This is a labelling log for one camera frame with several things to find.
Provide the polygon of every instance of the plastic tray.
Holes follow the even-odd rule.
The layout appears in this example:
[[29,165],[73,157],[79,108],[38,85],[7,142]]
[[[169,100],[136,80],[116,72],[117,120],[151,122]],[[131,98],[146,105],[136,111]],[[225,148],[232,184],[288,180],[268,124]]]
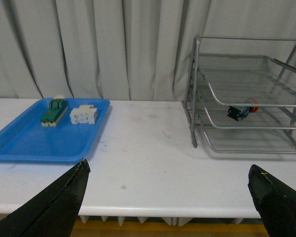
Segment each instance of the plastic tray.
[[[37,101],[0,131],[0,161],[77,163],[90,150],[110,102],[66,99],[68,111],[56,127],[43,127],[40,117],[51,98]],[[96,124],[71,124],[70,112],[80,105],[98,109]]]

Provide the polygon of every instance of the curtain fold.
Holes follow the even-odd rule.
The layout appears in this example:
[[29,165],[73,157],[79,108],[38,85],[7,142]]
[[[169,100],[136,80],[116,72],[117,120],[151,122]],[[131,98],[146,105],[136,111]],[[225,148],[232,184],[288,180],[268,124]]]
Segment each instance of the curtain fold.
[[196,34],[294,38],[296,0],[0,0],[0,97],[181,101]]
[[57,0],[68,81],[75,98],[101,98],[92,0]]
[[[8,80],[17,97],[41,98],[23,57],[15,30],[12,28],[11,17],[6,5],[0,1],[0,60],[3,61]],[[0,88],[0,90],[7,94],[11,93],[11,88],[4,86],[5,88]]]

